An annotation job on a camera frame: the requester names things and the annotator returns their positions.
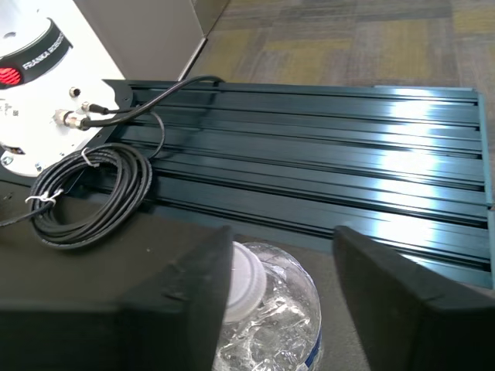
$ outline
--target bottle cap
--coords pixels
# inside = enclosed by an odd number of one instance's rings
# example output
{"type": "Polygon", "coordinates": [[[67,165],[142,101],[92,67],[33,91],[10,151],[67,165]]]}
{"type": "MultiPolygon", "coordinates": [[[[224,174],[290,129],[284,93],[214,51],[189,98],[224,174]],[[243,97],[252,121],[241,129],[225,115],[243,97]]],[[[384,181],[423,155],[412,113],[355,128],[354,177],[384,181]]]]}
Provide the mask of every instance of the bottle cap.
{"type": "Polygon", "coordinates": [[[234,242],[230,290],[224,322],[246,318],[259,306],[266,290],[266,273],[258,257],[234,242]]]}

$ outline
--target water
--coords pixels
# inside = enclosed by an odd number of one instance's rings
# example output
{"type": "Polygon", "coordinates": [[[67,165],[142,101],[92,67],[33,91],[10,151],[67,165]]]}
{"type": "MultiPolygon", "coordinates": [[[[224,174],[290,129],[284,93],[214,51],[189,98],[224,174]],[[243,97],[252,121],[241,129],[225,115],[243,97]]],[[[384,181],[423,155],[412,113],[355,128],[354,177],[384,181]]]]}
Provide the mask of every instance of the water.
{"type": "MultiPolygon", "coordinates": [[[[265,296],[248,317],[224,323],[213,370],[307,370],[305,361],[315,348],[321,322],[312,279],[297,260],[276,247],[263,243],[245,246],[263,263],[265,296]]],[[[316,351],[311,370],[317,369],[321,358],[321,347],[316,351]]]]}

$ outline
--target black cable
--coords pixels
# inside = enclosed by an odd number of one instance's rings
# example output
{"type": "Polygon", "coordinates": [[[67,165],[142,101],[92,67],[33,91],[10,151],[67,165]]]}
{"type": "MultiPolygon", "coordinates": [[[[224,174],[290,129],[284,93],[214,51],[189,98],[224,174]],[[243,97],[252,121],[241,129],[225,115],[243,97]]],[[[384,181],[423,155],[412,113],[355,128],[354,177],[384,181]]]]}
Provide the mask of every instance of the black cable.
{"type": "Polygon", "coordinates": [[[42,213],[48,211],[48,209],[52,206],[53,206],[53,204],[50,202],[45,203],[45,205],[43,207],[40,207],[39,209],[33,210],[31,213],[27,213],[27,214],[24,214],[21,216],[16,216],[16,217],[8,219],[8,220],[3,220],[2,222],[0,222],[0,227],[10,226],[11,224],[15,224],[15,223],[22,222],[24,220],[31,219],[36,215],[39,215],[39,214],[42,214],[42,213]]]}
{"type": "MultiPolygon", "coordinates": [[[[42,242],[56,249],[85,247],[107,236],[136,211],[151,185],[152,167],[149,160],[131,146],[109,143],[89,148],[84,154],[92,165],[111,165],[117,169],[114,188],[97,212],[71,224],[60,224],[53,214],[52,203],[39,199],[31,201],[30,214],[39,214],[31,220],[35,233],[42,242]]],[[[71,153],[38,176],[31,188],[31,195],[45,192],[53,195],[88,166],[81,151],[71,153]]]]}
{"type": "Polygon", "coordinates": [[[162,118],[158,116],[156,112],[151,111],[150,114],[158,121],[158,125],[160,125],[160,130],[162,131],[162,137],[160,138],[160,142],[156,147],[156,150],[153,153],[151,153],[150,156],[148,156],[148,159],[153,160],[158,155],[158,153],[160,153],[160,151],[163,148],[163,145],[165,144],[165,125],[163,124],[162,118]]]}
{"type": "Polygon", "coordinates": [[[145,112],[151,110],[160,101],[169,97],[175,92],[183,89],[184,87],[200,81],[213,81],[213,82],[223,83],[222,79],[212,75],[204,75],[204,76],[193,77],[188,80],[182,80],[172,85],[169,89],[167,89],[163,93],[159,94],[158,96],[144,103],[142,106],[136,107],[128,113],[117,115],[112,118],[108,118],[104,120],[95,120],[95,121],[83,120],[81,124],[83,125],[84,128],[103,128],[106,126],[121,124],[123,122],[132,120],[133,118],[136,118],[137,116],[140,116],[141,114],[144,114],[145,112]]]}
{"type": "Polygon", "coordinates": [[[141,114],[150,113],[158,121],[162,131],[162,137],[156,150],[146,158],[131,146],[109,143],[96,148],[88,148],[84,152],[86,158],[84,158],[82,151],[73,152],[45,169],[38,176],[31,188],[31,196],[37,198],[31,200],[29,213],[0,222],[0,227],[31,219],[35,233],[41,241],[61,250],[85,247],[107,236],[136,211],[150,189],[152,167],[149,160],[160,153],[166,139],[165,125],[161,117],[151,109],[171,94],[199,81],[223,82],[219,77],[210,75],[183,80],[142,106],[134,108],[108,110],[106,107],[95,104],[93,109],[102,114],[123,115],[107,120],[85,121],[84,126],[86,128],[121,124],[141,114]],[[55,203],[43,201],[39,197],[41,195],[51,197],[58,190],[63,189],[66,183],[72,181],[74,175],[87,166],[100,165],[113,165],[117,169],[115,185],[107,202],[83,221],[60,224],[53,214],[55,203]]]}

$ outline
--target red light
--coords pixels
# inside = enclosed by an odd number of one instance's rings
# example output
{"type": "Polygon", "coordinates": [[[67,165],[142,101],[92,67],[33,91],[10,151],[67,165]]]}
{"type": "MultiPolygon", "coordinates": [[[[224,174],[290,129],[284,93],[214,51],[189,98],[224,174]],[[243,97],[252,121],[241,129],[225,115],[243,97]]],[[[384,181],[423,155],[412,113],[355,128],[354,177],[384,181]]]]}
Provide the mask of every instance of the red light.
{"type": "Polygon", "coordinates": [[[21,74],[15,68],[0,68],[0,83],[17,85],[21,82],[21,74]]]}

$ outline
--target metal connector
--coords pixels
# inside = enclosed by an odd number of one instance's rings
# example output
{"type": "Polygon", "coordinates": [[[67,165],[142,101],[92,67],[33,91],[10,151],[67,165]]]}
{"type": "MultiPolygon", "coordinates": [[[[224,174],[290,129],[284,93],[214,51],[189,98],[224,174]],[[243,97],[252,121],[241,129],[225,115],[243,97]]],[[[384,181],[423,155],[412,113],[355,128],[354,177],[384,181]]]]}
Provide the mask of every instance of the metal connector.
{"type": "Polygon", "coordinates": [[[78,87],[71,87],[69,90],[69,95],[72,98],[76,98],[80,96],[80,89],[78,87]]]}
{"type": "Polygon", "coordinates": [[[108,114],[108,108],[90,102],[82,103],[80,109],[84,112],[93,112],[95,114],[108,114]]]}
{"type": "Polygon", "coordinates": [[[90,120],[90,118],[83,114],[77,114],[74,111],[56,110],[53,120],[58,125],[67,126],[71,129],[87,130],[83,126],[83,121],[90,120]]]}

